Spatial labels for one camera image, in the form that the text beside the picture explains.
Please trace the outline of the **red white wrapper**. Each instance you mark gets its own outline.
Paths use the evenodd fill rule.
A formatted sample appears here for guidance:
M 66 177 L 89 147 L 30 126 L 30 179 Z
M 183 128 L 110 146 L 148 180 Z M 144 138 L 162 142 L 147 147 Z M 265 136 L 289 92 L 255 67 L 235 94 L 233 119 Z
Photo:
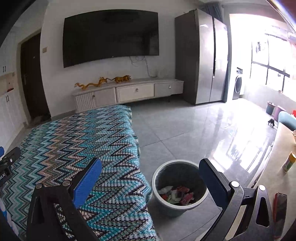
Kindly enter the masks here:
M 194 200 L 194 192 L 191 192 L 189 188 L 180 186 L 177 188 L 178 197 L 181 197 L 179 202 L 182 206 L 188 205 L 190 201 Z

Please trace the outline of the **grey double-door refrigerator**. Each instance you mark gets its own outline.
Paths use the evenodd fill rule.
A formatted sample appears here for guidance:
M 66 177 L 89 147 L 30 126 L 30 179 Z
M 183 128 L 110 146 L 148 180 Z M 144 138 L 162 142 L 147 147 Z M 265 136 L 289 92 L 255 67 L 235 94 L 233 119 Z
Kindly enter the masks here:
M 195 9 L 175 18 L 175 74 L 192 105 L 221 101 L 228 65 L 227 27 Z

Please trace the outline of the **white wall cupboard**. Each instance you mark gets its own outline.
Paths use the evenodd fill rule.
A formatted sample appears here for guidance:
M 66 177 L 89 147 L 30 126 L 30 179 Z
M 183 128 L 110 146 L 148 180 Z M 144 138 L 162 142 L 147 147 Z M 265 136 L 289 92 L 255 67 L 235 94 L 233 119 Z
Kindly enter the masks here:
M 10 47 L 1 46 L 1 147 L 8 149 L 25 127 L 26 116 Z

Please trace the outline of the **golden tiger figurine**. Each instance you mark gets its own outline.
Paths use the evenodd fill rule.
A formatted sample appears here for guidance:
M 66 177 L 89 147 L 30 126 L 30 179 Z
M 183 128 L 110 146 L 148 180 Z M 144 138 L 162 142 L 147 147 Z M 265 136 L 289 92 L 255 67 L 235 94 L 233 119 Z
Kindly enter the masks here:
M 122 82 L 129 82 L 131 80 L 130 75 L 125 75 L 122 77 L 114 77 L 113 79 L 110 79 L 110 81 L 114 81 L 115 83 L 122 83 Z

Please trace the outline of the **teal chair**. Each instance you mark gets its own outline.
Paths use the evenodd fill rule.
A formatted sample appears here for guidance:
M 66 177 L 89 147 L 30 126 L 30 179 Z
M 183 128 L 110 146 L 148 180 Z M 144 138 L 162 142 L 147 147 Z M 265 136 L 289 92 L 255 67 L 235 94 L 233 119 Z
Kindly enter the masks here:
M 278 122 L 285 125 L 292 132 L 296 130 L 296 118 L 293 115 L 287 113 L 286 111 L 281 111 L 278 114 Z

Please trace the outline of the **washing machine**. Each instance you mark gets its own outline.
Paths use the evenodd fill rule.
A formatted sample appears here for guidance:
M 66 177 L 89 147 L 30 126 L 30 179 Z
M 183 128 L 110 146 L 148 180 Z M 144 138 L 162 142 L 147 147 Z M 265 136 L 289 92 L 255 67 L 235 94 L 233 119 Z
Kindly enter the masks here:
M 237 76 L 235 78 L 234 92 L 233 92 L 233 97 L 232 97 L 233 100 L 239 99 L 239 96 L 240 96 L 240 91 L 241 91 L 241 87 L 242 87 L 243 69 L 237 67 L 236 73 L 237 73 Z

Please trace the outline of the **golden dragon figurine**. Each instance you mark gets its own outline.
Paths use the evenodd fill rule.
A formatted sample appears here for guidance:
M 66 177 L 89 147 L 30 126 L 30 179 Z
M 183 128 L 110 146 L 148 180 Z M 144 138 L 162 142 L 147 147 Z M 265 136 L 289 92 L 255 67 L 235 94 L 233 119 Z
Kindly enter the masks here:
M 74 87 L 79 87 L 82 90 L 86 90 L 88 87 L 100 87 L 102 84 L 107 82 L 108 82 L 108 78 L 100 77 L 97 83 L 81 84 L 77 82 L 74 84 Z

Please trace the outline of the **green plastic wrapper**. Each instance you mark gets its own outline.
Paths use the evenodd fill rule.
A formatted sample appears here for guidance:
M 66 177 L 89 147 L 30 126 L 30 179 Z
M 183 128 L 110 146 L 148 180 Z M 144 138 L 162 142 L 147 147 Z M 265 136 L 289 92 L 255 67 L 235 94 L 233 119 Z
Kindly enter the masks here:
M 168 198 L 166 199 L 166 201 L 170 204 L 177 204 L 181 201 L 181 197 L 178 197 L 178 192 L 171 192 L 169 195 L 168 195 Z

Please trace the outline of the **red smartphone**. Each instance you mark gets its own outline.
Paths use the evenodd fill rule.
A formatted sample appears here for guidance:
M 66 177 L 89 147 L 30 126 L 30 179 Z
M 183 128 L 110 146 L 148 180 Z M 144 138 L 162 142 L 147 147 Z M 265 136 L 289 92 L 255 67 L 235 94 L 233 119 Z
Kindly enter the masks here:
M 274 239 L 281 237 L 287 214 L 287 195 L 276 193 L 273 202 Z

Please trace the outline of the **zigzag patterned blanket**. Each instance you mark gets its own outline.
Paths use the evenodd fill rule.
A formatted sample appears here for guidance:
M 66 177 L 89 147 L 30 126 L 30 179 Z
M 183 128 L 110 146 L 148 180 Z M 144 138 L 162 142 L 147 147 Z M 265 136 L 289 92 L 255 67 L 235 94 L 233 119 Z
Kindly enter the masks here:
M 34 187 L 71 180 L 94 158 L 102 162 L 102 172 L 79 211 L 98 239 L 158 240 L 147 209 L 152 189 L 139 168 L 128 106 L 92 109 L 42 124 L 31 130 L 20 149 L 1 199 L 21 240 L 27 237 Z

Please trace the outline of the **black toy animal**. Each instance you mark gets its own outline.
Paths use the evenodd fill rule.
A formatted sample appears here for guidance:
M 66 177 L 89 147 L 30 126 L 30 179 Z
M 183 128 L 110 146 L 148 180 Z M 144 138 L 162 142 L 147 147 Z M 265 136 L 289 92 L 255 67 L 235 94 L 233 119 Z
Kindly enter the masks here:
M 268 121 L 268 125 L 274 127 L 274 119 L 271 118 L 271 119 Z

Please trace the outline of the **yellow capped bottle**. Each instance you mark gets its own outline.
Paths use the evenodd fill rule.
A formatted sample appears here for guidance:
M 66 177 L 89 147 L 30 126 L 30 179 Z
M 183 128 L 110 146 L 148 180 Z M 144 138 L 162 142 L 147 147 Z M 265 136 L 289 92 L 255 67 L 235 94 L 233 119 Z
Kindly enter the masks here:
M 294 152 L 290 152 L 289 156 L 287 157 L 285 163 L 283 164 L 282 168 L 284 172 L 288 172 L 289 169 L 292 167 L 292 165 L 296 161 L 296 156 Z

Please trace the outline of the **black wall television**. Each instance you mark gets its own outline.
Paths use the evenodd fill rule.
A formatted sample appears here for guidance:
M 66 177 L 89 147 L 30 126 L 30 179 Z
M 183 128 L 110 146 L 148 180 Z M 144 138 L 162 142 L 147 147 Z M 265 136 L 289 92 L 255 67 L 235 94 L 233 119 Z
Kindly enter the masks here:
M 108 9 L 90 11 L 64 20 L 65 68 L 100 59 L 158 55 L 157 12 Z

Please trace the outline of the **white TV cabinet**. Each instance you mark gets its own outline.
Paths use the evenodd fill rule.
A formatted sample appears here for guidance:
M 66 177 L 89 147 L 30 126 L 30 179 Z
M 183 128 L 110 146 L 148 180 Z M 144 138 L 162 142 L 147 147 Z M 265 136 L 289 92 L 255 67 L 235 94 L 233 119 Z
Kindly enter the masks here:
M 100 87 L 73 92 L 77 113 L 109 105 L 167 97 L 183 93 L 184 82 L 176 79 L 132 79 L 123 83 L 104 83 Z

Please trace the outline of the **window frame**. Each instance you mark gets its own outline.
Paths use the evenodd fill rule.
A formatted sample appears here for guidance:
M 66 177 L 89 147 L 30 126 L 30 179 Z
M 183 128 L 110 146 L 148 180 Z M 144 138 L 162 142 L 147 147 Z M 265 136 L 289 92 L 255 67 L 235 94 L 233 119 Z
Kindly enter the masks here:
M 255 39 L 251 49 L 250 78 L 275 91 L 283 92 L 285 81 L 290 78 L 286 54 L 288 41 L 270 34 Z

